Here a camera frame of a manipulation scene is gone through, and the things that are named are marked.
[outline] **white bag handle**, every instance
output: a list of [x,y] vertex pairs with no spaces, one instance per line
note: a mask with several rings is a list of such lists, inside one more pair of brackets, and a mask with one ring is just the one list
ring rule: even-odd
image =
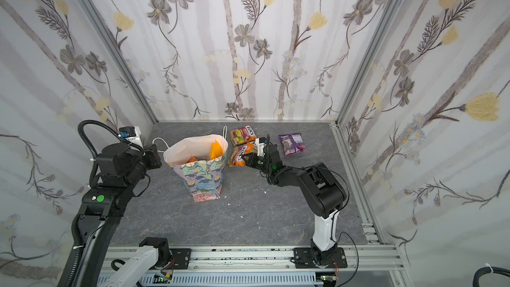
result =
[[154,140],[152,140],[152,143],[154,144],[154,141],[156,141],[158,139],[162,140],[163,142],[165,142],[166,148],[167,149],[169,148],[168,143],[166,143],[166,141],[164,139],[160,138],[160,137],[156,137]]
[[227,134],[227,128],[226,128],[226,125],[223,127],[223,133],[221,133],[221,135],[223,136],[223,138],[225,139],[225,144],[223,145],[226,149],[226,147],[228,146],[228,143],[226,141],[226,134]]

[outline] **cable tie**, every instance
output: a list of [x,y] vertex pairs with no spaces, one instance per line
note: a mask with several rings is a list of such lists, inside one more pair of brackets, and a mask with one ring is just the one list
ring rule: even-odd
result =
[[491,265],[489,265],[488,263],[485,263],[485,266],[487,266],[491,269],[491,274],[494,274],[494,270],[492,269]]

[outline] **mounting plate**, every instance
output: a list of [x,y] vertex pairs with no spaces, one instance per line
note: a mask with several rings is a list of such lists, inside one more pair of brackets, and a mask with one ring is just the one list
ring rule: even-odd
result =
[[168,270],[172,269],[188,269],[188,265],[190,263],[190,248],[172,248],[170,252],[173,255],[173,265],[168,268]]
[[[291,259],[296,265],[297,269],[300,268],[318,268],[313,263],[312,258],[312,249],[311,248],[294,248],[294,257]],[[333,255],[333,260],[337,262],[338,268],[347,268],[347,259],[345,258],[344,249],[341,247],[337,247],[335,249],[335,254]],[[323,268],[335,268],[335,262],[331,261],[326,267]]]

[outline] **orange item in bag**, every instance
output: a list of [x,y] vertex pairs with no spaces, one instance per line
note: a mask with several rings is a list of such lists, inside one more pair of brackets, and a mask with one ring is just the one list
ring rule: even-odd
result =
[[223,155],[223,149],[221,148],[220,143],[218,143],[218,141],[216,141],[211,146],[211,151],[209,152],[209,157],[207,158],[207,160],[210,161],[212,159],[219,158],[222,155]]

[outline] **floral gift bag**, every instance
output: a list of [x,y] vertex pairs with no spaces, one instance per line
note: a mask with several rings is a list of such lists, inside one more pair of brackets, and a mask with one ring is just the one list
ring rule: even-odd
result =
[[[228,149],[228,143],[225,139],[226,129],[224,129],[224,133],[225,136],[223,137],[217,134],[187,137],[175,143],[166,151],[158,151],[163,153],[165,162],[182,178],[188,191],[193,195],[195,203],[220,198],[223,169],[227,162],[226,150]],[[152,142],[154,143],[157,139],[165,142],[160,137],[156,137]],[[208,161],[207,157],[211,146],[215,142],[220,144],[223,155]],[[197,160],[187,163],[193,156]]]

